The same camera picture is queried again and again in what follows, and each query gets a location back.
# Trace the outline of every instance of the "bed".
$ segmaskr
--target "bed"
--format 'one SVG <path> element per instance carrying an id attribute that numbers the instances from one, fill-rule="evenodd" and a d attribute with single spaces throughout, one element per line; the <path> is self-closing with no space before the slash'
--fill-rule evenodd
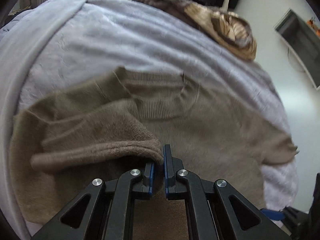
<path id="1" fill-rule="evenodd" d="M 131 0 L 48 0 L 0 30 L 0 208 L 20 239 L 41 225 L 24 220 L 8 171 L 13 117 L 43 96 L 123 65 L 185 72 L 237 97 L 290 134 L 269 75 L 171 15 Z M 296 163 L 261 167 L 267 208 L 293 204 Z"/>

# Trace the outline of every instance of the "brown fabric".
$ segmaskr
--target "brown fabric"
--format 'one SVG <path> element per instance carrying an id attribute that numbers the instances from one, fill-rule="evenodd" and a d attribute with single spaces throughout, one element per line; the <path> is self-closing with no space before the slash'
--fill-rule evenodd
<path id="1" fill-rule="evenodd" d="M 262 163 L 291 161 L 290 137 L 237 99 L 188 78 L 114 73 L 48 95 L 16 117 L 12 185 L 25 218 L 45 223 L 94 178 L 162 164 L 160 144 L 202 179 L 223 178 L 265 206 Z M 136 205 L 134 239 L 187 239 L 184 203 L 161 190 Z"/>
<path id="2" fill-rule="evenodd" d="M 134 0 L 158 8 L 199 29 L 244 60 L 254 60 L 257 42 L 250 25 L 233 12 L 220 12 L 191 0 Z"/>

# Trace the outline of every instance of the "sweater sleeve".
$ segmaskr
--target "sweater sleeve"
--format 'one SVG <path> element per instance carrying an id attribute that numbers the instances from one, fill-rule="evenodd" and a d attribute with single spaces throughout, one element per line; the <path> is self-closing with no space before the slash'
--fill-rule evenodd
<path id="1" fill-rule="evenodd" d="M 118 74 L 123 71 L 124 68 L 117 69 Z M 129 97 L 117 75 L 109 73 L 49 94 L 33 104 L 29 110 L 44 120 L 57 121 L 87 114 L 104 104 Z"/>
<path id="2" fill-rule="evenodd" d="M 232 99 L 232 109 L 239 124 L 240 134 L 254 156 L 263 164 L 282 164 L 292 161 L 297 147 L 290 135 L 276 128 L 257 112 Z"/>

